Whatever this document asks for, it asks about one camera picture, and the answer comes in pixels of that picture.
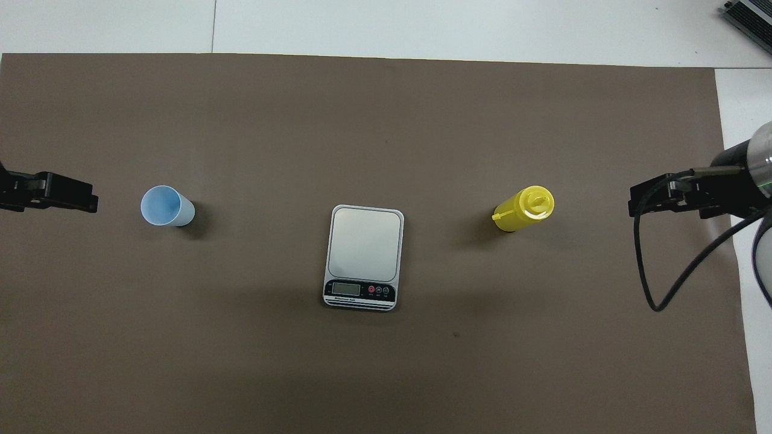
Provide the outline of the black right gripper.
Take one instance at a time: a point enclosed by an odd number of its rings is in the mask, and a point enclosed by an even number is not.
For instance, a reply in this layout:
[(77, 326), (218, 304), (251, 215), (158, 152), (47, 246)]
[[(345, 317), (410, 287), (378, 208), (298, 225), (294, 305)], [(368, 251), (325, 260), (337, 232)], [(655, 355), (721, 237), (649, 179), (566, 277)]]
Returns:
[(732, 215), (733, 209), (762, 207), (762, 193), (756, 187), (748, 170), (747, 153), (749, 140), (719, 153), (711, 163), (716, 166), (738, 166), (735, 175), (687, 176), (680, 180), (681, 191), (670, 180), (658, 189), (661, 181), (670, 179), (673, 173), (665, 173), (629, 188), (628, 215), (634, 217), (644, 197), (648, 197), (642, 214), (673, 210), (680, 203), (681, 212), (697, 212), (700, 219), (712, 219), (720, 215)]

